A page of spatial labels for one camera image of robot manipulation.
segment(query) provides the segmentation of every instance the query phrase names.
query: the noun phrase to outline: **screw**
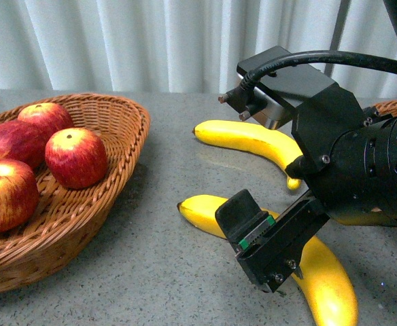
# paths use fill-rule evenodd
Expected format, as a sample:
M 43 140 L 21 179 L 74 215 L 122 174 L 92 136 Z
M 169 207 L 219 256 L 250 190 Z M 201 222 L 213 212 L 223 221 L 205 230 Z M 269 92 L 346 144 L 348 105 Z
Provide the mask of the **screw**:
M 276 274 L 274 275 L 274 280 L 277 284 L 282 284 L 285 278 L 283 277 L 282 274 Z
M 286 265 L 291 269 L 291 270 L 296 270 L 296 261 L 291 259 L 286 261 Z
M 227 93 L 224 93 L 223 95 L 219 96 L 219 97 L 218 97 L 218 100 L 219 100 L 219 102 L 220 102 L 221 104 L 227 102 L 227 100 L 228 100 L 228 95 L 227 95 Z
M 322 161 L 324 164 L 329 164 L 329 163 L 330 163 L 330 156 L 328 156 L 328 155 L 323 155 L 323 156 L 321 156 L 321 161 Z
M 239 114 L 239 119 L 241 120 L 241 121 L 245 121 L 245 120 L 247 120 L 248 118 L 250 118 L 252 115 L 250 114 L 250 112 L 249 111 L 247 111 L 247 110 L 245 110 L 243 113 L 240 113 Z

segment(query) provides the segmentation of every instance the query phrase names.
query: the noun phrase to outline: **gray table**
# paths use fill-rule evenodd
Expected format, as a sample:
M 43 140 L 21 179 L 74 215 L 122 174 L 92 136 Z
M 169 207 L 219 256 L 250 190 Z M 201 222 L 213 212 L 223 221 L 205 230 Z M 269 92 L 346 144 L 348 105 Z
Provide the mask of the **gray table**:
M 66 93 L 0 90 L 0 113 Z M 269 161 L 192 135 L 196 124 L 236 120 L 235 112 L 211 94 L 121 95 L 152 116 L 133 177 L 101 231 L 66 268 L 0 294 L 0 325 L 314 325 L 291 278 L 283 294 L 256 290 L 227 242 L 177 212 L 178 202 L 197 194 L 230 197 L 247 188 L 277 212 L 300 195 L 286 189 Z M 318 236 L 353 282 L 360 325 L 397 325 L 397 229 L 329 221 Z

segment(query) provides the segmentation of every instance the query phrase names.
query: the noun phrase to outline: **banana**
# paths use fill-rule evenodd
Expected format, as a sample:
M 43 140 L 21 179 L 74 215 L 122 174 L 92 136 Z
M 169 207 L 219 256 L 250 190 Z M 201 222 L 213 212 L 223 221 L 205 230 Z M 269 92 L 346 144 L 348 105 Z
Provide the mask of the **banana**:
M 227 199 L 212 195 L 190 197 L 177 204 L 179 212 L 197 228 L 225 238 L 215 211 Z M 265 209 L 277 218 L 278 214 Z M 351 281 L 333 252 L 316 236 L 307 242 L 301 255 L 303 279 L 292 275 L 303 291 L 318 326 L 354 326 L 358 302 Z
M 197 125 L 193 133 L 208 145 L 248 151 L 263 156 L 283 171 L 303 153 L 296 141 L 286 134 L 258 124 L 225 120 L 207 120 Z M 290 190 L 300 187 L 301 180 L 287 177 Z

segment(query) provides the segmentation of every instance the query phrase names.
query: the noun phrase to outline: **white curtain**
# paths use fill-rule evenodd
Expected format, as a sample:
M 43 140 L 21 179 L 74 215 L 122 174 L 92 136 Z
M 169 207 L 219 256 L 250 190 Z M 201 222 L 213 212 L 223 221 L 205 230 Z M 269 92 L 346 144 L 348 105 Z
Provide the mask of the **white curtain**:
M 397 59 L 381 0 L 0 0 L 0 89 L 220 93 L 240 60 L 276 45 Z M 395 75 L 328 73 L 356 96 L 397 98 Z

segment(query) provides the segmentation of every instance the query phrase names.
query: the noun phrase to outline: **red apple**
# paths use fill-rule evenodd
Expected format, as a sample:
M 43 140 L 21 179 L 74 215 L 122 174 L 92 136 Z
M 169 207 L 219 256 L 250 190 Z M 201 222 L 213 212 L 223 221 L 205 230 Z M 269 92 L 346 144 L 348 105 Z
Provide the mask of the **red apple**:
M 36 125 L 47 134 L 48 139 L 59 130 L 74 127 L 70 113 L 57 103 L 40 103 L 25 107 L 17 120 Z
M 0 232 L 26 222 L 39 202 L 31 168 L 17 160 L 0 160 Z
M 47 136 L 36 126 L 12 120 L 0 124 L 0 158 L 11 158 L 36 168 L 44 161 Z
M 85 128 L 55 132 L 46 144 L 45 160 L 54 178 L 73 189 L 95 184 L 108 169 L 102 140 Z

